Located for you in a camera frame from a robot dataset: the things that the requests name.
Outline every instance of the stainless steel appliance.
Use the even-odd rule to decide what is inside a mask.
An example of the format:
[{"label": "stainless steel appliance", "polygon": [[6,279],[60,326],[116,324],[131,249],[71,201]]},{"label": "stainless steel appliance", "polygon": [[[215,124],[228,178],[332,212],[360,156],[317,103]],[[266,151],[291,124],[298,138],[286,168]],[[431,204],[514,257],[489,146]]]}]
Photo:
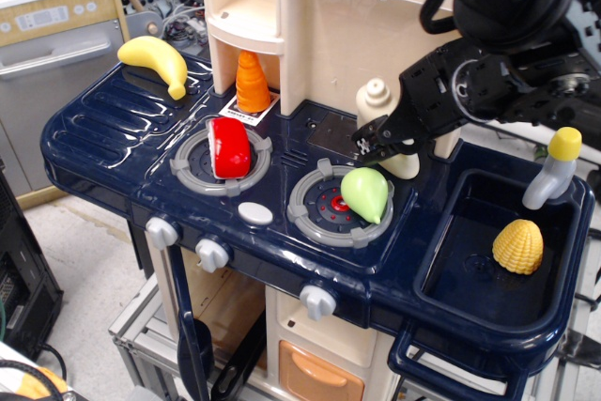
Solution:
[{"label": "stainless steel appliance", "polygon": [[51,186],[39,137],[48,119],[117,62],[116,0],[0,9],[0,155],[16,196]]}]

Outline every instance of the oven door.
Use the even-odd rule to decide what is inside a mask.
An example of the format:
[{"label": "oven door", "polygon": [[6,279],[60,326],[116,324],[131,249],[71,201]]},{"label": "oven door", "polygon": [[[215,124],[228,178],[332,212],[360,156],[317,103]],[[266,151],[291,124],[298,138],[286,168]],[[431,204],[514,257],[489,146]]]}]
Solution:
[{"label": "oven door", "polygon": [[0,149],[19,196],[51,185],[41,131],[61,107],[117,62],[118,23],[106,21],[0,47]]}]

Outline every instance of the drawer handle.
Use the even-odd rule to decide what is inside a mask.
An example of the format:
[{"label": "drawer handle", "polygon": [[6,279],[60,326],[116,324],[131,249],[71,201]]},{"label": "drawer handle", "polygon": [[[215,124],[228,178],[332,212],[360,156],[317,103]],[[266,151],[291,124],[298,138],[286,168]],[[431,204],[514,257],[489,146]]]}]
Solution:
[{"label": "drawer handle", "polygon": [[292,362],[297,365],[302,373],[322,384],[332,387],[344,387],[348,383],[346,378],[335,375],[299,354],[292,354]]},{"label": "drawer handle", "polygon": [[10,66],[3,66],[0,62],[0,80],[7,80],[43,69],[59,68],[70,63],[84,61],[89,58],[108,54],[111,48],[111,41],[101,40],[84,43],[84,46],[72,45],[59,47],[54,49],[50,55],[32,58],[31,60]]}]

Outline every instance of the orange drawer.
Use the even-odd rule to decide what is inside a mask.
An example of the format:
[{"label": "orange drawer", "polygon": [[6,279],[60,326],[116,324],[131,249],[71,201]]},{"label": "orange drawer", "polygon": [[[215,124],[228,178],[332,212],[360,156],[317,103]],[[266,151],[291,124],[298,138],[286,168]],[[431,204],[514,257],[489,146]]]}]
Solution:
[{"label": "orange drawer", "polygon": [[302,349],[280,342],[280,385],[304,401],[361,401],[363,381]]}]

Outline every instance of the stove burner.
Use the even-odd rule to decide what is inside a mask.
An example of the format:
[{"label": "stove burner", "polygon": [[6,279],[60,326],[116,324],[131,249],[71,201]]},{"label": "stove burner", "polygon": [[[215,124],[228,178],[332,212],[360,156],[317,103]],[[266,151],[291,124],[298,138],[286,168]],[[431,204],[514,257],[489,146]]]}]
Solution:
[{"label": "stove burner", "polygon": [[271,140],[263,139],[254,131],[246,131],[253,148],[251,171],[244,178],[217,179],[213,175],[208,149],[208,130],[188,138],[170,161],[171,173],[193,192],[208,196],[238,196],[253,187],[270,169]]},{"label": "stove burner", "polygon": [[388,203],[380,224],[370,224],[352,211],[340,194],[342,178],[354,168],[332,166],[329,159],[303,177],[290,194],[288,220],[307,237],[320,244],[341,248],[363,248],[384,233],[393,219],[393,185],[389,182]]}]

